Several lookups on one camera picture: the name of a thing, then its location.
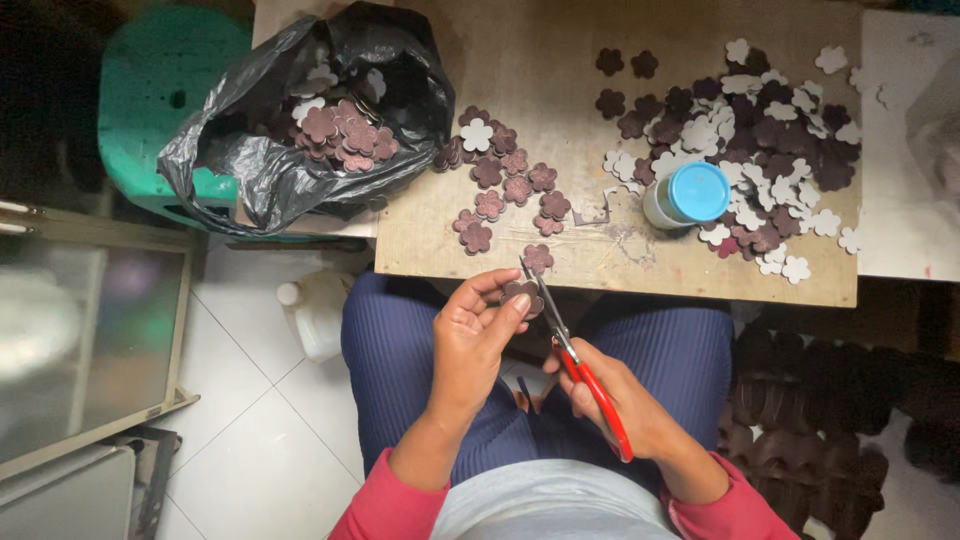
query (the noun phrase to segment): wooden table surface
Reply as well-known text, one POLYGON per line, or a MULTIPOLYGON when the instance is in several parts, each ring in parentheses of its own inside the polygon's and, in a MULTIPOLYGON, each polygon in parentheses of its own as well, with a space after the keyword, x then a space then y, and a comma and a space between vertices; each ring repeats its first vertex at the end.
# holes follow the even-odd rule
MULTIPOLYGON (((689 87, 725 71, 724 45, 744 37, 767 53, 773 68, 792 85, 806 79, 825 88, 826 101, 848 106, 859 117, 859 96, 843 70, 825 75, 814 65, 822 47, 843 45, 859 65, 861 9, 840 2, 707 2, 654 0, 556 3, 548 0, 441 2, 401 0, 395 5, 427 15, 457 91, 458 114, 467 105, 488 110, 517 131, 531 165, 558 170, 557 188, 585 218, 600 213, 602 191, 620 181, 602 169, 604 154, 623 148, 646 156, 645 140, 623 140, 614 121, 593 107, 603 88, 627 95, 628 104, 671 86, 689 87), (623 51, 627 67, 606 77, 593 63, 603 47, 623 51), (652 80, 633 75, 629 57, 650 49, 660 60, 652 80)), ((259 42, 304 13, 323 14, 328 3, 260 0, 254 27, 259 42)), ((720 259, 695 232, 673 237, 653 229, 640 198, 621 188, 611 198, 606 225, 574 227, 543 238, 532 220, 534 198, 510 205, 491 224, 491 250, 468 257, 450 223, 472 209, 478 193, 469 166, 444 174, 426 172, 380 212, 377 272, 467 278, 496 267, 516 266, 528 244, 550 246, 556 259, 545 276, 553 285, 655 292, 742 300, 852 307, 856 303, 856 257, 837 238, 807 233, 787 242, 787 254, 806 257, 812 276, 791 285, 763 276, 740 256, 720 259)), ((832 209, 842 226, 855 227, 860 205, 859 167, 853 185, 826 193, 817 209, 832 209)))

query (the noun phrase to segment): black plastic bag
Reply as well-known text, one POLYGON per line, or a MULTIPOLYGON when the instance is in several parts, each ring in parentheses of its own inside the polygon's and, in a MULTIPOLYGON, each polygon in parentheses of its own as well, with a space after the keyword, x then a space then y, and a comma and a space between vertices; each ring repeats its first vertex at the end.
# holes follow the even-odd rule
POLYGON ((450 139, 454 100, 426 17, 355 2, 327 20, 298 20, 231 67, 210 90, 204 109, 191 114, 160 152, 156 169, 190 217, 218 233, 276 234, 308 211, 347 220, 385 208, 388 195, 423 172, 450 139), (380 117, 378 127, 393 130, 399 150, 368 172, 336 171, 329 160, 311 160, 251 128, 289 113, 281 106, 316 66, 313 51, 321 40, 329 45, 330 67, 342 86, 361 85, 372 68, 383 73, 388 90, 368 107, 380 117), (197 201, 193 168, 202 166, 236 178, 255 228, 197 201))

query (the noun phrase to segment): pink sleeve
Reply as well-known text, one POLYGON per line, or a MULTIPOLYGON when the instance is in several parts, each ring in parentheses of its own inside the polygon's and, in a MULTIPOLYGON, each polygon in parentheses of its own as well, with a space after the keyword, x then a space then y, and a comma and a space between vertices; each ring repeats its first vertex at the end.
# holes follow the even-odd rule
POLYGON ((670 519, 686 540, 797 538, 736 467, 713 452, 710 455, 730 475, 730 490, 719 501, 686 504, 664 494, 670 519))
POLYGON ((360 491, 330 532, 329 540, 392 538, 421 540, 430 537, 450 482, 441 491, 420 491, 394 476, 387 458, 394 449, 380 454, 360 491))

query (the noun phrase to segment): red scissors handle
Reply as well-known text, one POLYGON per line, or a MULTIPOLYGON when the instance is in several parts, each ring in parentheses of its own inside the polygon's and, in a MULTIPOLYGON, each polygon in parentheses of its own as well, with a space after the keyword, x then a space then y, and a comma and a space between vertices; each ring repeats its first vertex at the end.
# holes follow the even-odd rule
POLYGON ((623 429, 623 423, 620 422, 620 415, 616 412, 616 409, 613 408, 613 402, 610 401, 610 396, 607 395, 607 391, 593 375, 590 366, 584 363, 580 365, 574 363, 573 358, 563 347, 558 347, 557 350, 560 351, 560 357, 564 360, 564 366, 566 367, 566 372, 570 374, 570 378, 573 379, 574 382, 586 384, 587 388, 590 389, 590 394, 593 395, 593 399, 600 405, 600 411, 603 412, 604 418, 607 419, 607 424, 610 425, 613 436, 616 437, 616 443, 619 445, 618 448, 610 445, 611 448, 613 448, 613 451, 620 457, 621 461, 629 463, 634 458, 634 450, 630 447, 630 439, 627 438, 627 431, 623 429))

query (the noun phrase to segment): scissors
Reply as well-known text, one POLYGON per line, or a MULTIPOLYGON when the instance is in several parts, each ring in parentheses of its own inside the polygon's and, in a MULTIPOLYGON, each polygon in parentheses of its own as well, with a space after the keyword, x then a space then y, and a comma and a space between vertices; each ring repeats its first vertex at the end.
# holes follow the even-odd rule
POLYGON ((546 288, 543 277, 540 275, 531 275, 530 270, 523 264, 523 257, 520 258, 520 268, 526 274, 528 280, 537 280, 537 286, 540 288, 540 294, 543 295, 543 316, 546 317, 550 325, 550 332, 553 335, 553 348, 558 356, 563 360, 566 372, 574 383, 582 382, 590 389, 590 394, 603 412, 604 418, 610 426, 613 436, 616 437, 617 446, 610 444, 613 451, 624 463, 630 462, 634 458, 634 451, 630 448, 630 440, 627 438, 627 431, 623 429, 623 423, 620 421, 620 415, 613 408, 613 402, 607 390, 600 384, 600 381, 593 375, 590 366, 586 365, 577 357, 573 345, 570 344, 569 331, 564 326, 564 320, 560 318, 560 312, 557 311, 557 305, 553 303, 550 296, 550 290, 546 288))

